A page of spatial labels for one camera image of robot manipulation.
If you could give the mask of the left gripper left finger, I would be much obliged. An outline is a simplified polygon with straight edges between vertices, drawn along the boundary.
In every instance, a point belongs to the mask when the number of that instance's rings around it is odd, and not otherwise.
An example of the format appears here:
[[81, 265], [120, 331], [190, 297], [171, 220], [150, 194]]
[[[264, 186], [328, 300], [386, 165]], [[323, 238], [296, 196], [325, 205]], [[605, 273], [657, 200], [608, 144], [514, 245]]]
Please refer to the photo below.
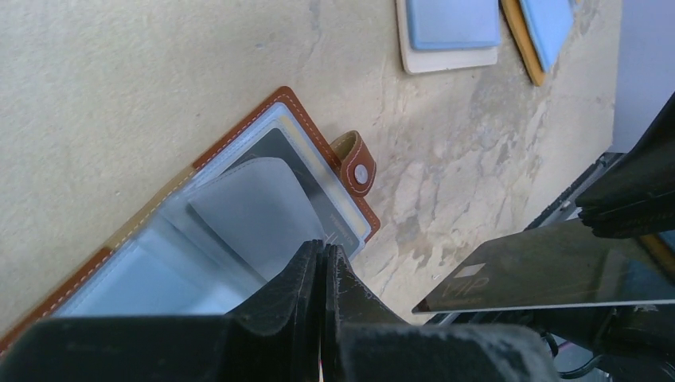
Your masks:
[[53, 318], [1, 363], [4, 381], [316, 381], [322, 242], [220, 315]]

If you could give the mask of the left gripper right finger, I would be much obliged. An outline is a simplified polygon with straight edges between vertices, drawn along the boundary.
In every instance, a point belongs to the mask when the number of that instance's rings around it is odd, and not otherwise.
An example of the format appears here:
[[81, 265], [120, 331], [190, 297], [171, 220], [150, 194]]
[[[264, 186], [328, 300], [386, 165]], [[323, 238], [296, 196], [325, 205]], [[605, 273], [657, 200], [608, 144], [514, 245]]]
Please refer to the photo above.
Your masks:
[[325, 381], [557, 381], [539, 335], [520, 325], [411, 325], [353, 272], [339, 245], [322, 253]]

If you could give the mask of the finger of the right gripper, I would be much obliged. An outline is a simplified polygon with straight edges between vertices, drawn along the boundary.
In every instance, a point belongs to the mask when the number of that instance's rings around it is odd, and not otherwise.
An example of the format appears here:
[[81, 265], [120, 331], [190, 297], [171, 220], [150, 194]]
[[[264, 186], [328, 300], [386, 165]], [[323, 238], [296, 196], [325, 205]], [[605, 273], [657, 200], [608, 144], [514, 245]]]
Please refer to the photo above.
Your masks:
[[635, 147], [576, 199], [595, 236], [625, 239], [674, 229], [674, 98]]

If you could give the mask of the black VIP card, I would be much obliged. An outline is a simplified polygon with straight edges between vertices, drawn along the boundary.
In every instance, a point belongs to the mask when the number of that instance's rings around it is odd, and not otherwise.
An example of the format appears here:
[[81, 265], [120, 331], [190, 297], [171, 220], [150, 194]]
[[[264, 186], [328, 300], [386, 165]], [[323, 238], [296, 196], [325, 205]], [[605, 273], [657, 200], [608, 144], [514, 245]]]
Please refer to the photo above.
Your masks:
[[567, 220], [479, 245], [414, 314], [662, 305], [674, 276], [638, 239], [594, 236]]

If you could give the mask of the tan leather card holder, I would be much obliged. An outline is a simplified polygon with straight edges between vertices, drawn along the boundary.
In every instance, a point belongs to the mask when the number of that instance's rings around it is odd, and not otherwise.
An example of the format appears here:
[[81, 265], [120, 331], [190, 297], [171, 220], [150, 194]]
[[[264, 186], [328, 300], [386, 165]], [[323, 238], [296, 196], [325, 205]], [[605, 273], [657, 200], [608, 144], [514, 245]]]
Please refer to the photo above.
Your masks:
[[278, 88], [161, 188], [1, 339], [45, 318], [223, 314], [309, 240], [356, 255], [380, 228], [377, 163], [357, 131], [328, 142]]

